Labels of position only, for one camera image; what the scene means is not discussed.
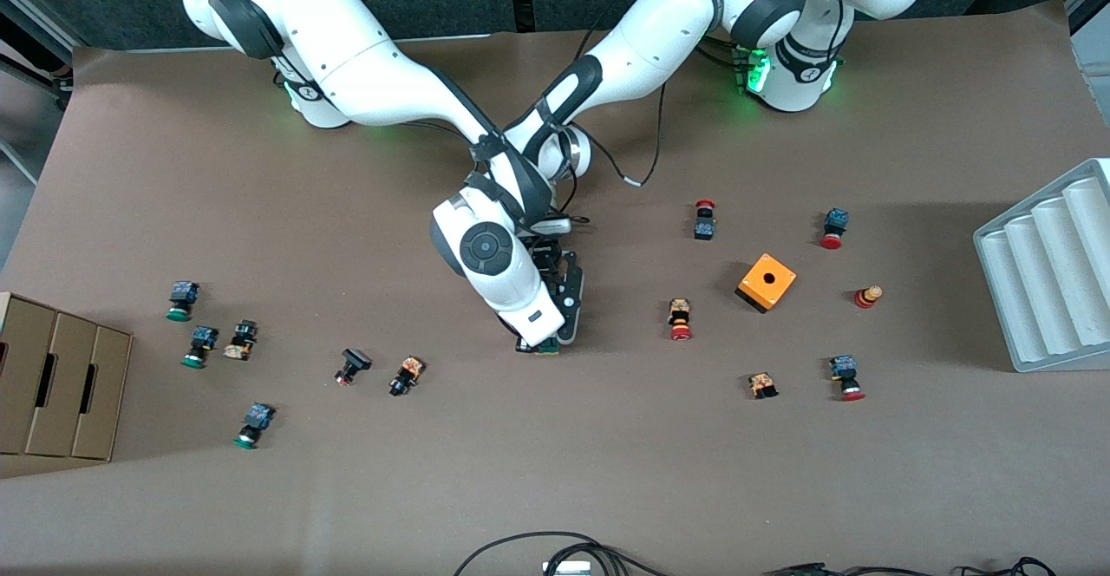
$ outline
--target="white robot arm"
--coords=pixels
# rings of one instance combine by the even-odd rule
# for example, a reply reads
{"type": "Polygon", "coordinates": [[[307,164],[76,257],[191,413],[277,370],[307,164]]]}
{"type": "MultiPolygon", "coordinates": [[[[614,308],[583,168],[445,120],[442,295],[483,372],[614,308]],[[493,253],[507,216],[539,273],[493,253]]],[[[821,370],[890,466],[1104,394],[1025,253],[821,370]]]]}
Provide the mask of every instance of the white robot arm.
{"type": "Polygon", "coordinates": [[[424,118],[451,122],[471,142],[484,173],[433,213],[433,244],[447,264],[529,346],[563,327],[519,232],[567,232],[545,223],[551,182],[504,141],[451,79],[406,58],[364,0],[183,0],[200,30],[285,74],[294,107],[313,125],[349,121],[393,125],[424,118]]]}
{"type": "MultiPolygon", "coordinates": [[[[565,165],[555,132],[592,107],[643,98],[663,85],[717,21],[738,47],[766,62],[749,84],[776,109],[808,109],[820,97],[833,58],[851,27],[854,10],[891,18],[915,0],[636,0],[593,50],[576,59],[505,134],[545,175],[565,165]]],[[[589,141],[567,132],[582,149],[589,141]]],[[[584,153],[583,165],[588,165],[584,153]]],[[[576,175],[582,175],[583,169],[576,175]]]]}

